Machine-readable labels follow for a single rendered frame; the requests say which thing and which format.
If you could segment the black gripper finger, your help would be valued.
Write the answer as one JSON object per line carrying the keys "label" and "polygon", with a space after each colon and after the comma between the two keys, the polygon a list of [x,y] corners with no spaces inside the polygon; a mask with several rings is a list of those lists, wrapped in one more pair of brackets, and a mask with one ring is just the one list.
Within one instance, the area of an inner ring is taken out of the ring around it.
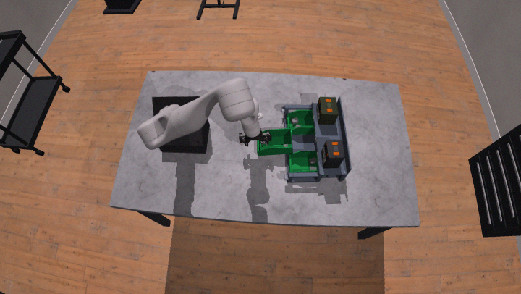
{"label": "black gripper finger", "polygon": [[[240,140],[240,143],[244,143],[246,146],[248,146],[248,143],[251,141],[247,138],[244,138],[245,137],[245,134],[242,134],[242,133],[239,133],[239,140]],[[243,139],[244,138],[244,139]]]}
{"label": "black gripper finger", "polygon": [[269,131],[266,131],[266,133],[262,133],[262,134],[263,134],[262,139],[259,138],[259,139],[257,139],[257,140],[262,141],[262,142],[264,141],[264,142],[266,142],[266,145],[268,145],[268,142],[269,142],[269,141],[272,141],[272,138],[271,138],[271,134],[270,134],[270,132],[269,132]]}

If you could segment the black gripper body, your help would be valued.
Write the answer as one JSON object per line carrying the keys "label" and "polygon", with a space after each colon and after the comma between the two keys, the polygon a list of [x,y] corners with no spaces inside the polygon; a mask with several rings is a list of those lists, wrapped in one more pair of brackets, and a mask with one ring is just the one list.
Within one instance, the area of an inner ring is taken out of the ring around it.
{"label": "black gripper body", "polygon": [[257,140],[257,139],[263,137],[263,134],[262,134],[262,133],[263,133],[263,132],[262,132],[262,130],[261,130],[261,132],[259,133],[259,135],[255,136],[255,137],[253,137],[253,138],[251,138],[251,137],[247,137],[247,136],[245,135],[245,138],[247,138],[247,139],[249,139],[249,140]]}

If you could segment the green bin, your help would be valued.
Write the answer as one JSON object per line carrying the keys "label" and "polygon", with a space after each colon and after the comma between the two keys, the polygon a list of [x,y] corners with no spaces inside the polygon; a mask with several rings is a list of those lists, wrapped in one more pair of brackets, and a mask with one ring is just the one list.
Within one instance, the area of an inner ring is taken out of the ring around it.
{"label": "green bin", "polygon": [[[270,132],[272,141],[269,141],[268,145],[262,145],[261,141],[257,140],[257,152],[259,156],[293,154],[292,128],[264,130],[263,133],[266,133],[266,131]],[[284,147],[284,144],[288,144],[288,147]]]}
{"label": "green bin", "polygon": [[[292,157],[292,160],[291,160]],[[316,158],[317,162],[311,164],[309,159]],[[289,156],[289,173],[293,172],[318,172],[318,170],[310,170],[310,167],[317,167],[318,158],[317,151],[298,151]]]}
{"label": "green bin", "polygon": [[[298,125],[292,124],[292,118],[298,118]],[[287,115],[287,128],[292,128],[292,135],[315,135],[313,110],[296,110]]]}

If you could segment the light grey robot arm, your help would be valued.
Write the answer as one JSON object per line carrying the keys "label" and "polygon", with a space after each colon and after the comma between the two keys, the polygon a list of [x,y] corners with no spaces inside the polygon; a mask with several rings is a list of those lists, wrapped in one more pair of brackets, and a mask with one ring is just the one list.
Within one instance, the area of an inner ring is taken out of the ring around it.
{"label": "light grey robot arm", "polygon": [[247,137],[259,135],[259,120],[263,119],[263,114],[259,113],[258,101],[252,97],[249,85],[243,78],[228,80],[183,106],[172,104],[164,107],[163,112],[160,110],[153,119],[141,124],[137,133],[148,149],[159,148],[174,139],[198,131],[206,123],[218,100],[226,121],[240,121]]}

